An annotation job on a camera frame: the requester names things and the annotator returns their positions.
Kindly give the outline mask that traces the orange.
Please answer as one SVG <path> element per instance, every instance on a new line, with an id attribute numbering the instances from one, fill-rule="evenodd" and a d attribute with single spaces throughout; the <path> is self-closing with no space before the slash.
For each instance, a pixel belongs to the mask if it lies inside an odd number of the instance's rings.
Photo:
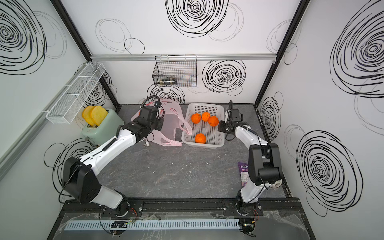
<path id="1" fill-rule="evenodd" d="M 208 123 L 209 123 L 210 126 L 216 127 L 216 126 L 219 125 L 220 121 L 219 121 L 219 119 L 216 116 L 211 116 L 208 119 Z"/>
<path id="2" fill-rule="evenodd" d="M 211 114 L 210 114 L 210 113 L 208 113 L 208 112 L 204 112 L 204 113 L 202 114 L 202 116 L 201 116 L 201 119 L 202 119 L 202 121 L 204 121 L 204 122 L 208 122 L 210 117 L 211 117 Z"/>
<path id="3" fill-rule="evenodd" d="M 199 124 L 201 120 L 202 120 L 202 116 L 198 113 L 195 113 L 191 116 L 191 121 L 194 124 Z"/>
<path id="4" fill-rule="evenodd" d="M 207 142 L 207 137 L 204 134 L 199 133 L 195 136 L 195 143 L 206 144 L 206 142 Z"/>

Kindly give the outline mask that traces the pink printed plastic bag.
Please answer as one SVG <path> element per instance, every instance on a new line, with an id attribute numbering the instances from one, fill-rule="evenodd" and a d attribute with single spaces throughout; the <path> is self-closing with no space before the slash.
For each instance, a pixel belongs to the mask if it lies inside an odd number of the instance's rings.
<path id="1" fill-rule="evenodd" d="M 164 123 L 160 131 L 150 130 L 137 123 L 141 107 L 148 105 L 155 106 L 159 110 L 164 111 Z M 125 128 L 131 131 L 136 137 L 137 142 L 145 139 L 149 143 L 155 143 L 165 147 L 180 147 L 182 143 L 175 140 L 176 129 L 180 129 L 188 135 L 192 134 L 192 127 L 185 120 L 181 106 L 176 101 L 161 99 L 158 96 L 152 95 L 142 102 L 140 110 L 125 126 Z"/>

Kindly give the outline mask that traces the white perforated plastic basket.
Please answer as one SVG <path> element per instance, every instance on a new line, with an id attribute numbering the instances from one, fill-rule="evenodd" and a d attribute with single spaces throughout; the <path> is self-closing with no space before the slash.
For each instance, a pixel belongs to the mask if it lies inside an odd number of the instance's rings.
<path id="1" fill-rule="evenodd" d="M 209 113 L 213 117 L 217 117 L 219 121 L 225 119 L 225 109 L 220 105 L 206 103 L 189 104 L 185 120 L 192 127 L 192 134 L 182 133 L 182 141 L 190 147 L 217 149 L 224 146 L 225 134 L 218 131 L 218 126 L 211 126 L 208 122 L 201 120 L 198 124 L 192 122 L 193 114 Z M 203 134 L 206 137 L 206 143 L 196 143 L 195 137 L 198 134 Z"/>

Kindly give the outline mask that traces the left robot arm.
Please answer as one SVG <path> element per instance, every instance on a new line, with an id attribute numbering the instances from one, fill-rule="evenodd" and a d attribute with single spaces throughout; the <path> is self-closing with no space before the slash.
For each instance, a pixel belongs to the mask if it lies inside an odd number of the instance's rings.
<path id="1" fill-rule="evenodd" d="M 94 151 L 71 157 L 64 163 L 62 188 L 82 204 L 95 203 L 112 210 L 117 217 L 124 217 L 131 206 L 122 193 L 103 186 L 97 176 L 124 150 L 145 139 L 154 130 L 160 130 L 165 110 L 160 101 L 141 105 L 139 115 L 131 122 L 120 125 L 117 133 Z"/>

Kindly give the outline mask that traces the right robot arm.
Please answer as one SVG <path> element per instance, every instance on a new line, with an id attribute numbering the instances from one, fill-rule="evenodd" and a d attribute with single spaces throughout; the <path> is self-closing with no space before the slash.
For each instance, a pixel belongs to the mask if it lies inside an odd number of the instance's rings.
<path id="1" fill-rule="evenodd" d="M 257 213 L 261 209 L 258 201 L 262 193 L 283 178 L 279 147 L 252 130 L 232 103 L 229 103 L 225 119 L 219 122 L 218 131 L 239 139 L 249 150 L 249 180 L 238 193 L 236 208 L 241 216 Z"/>

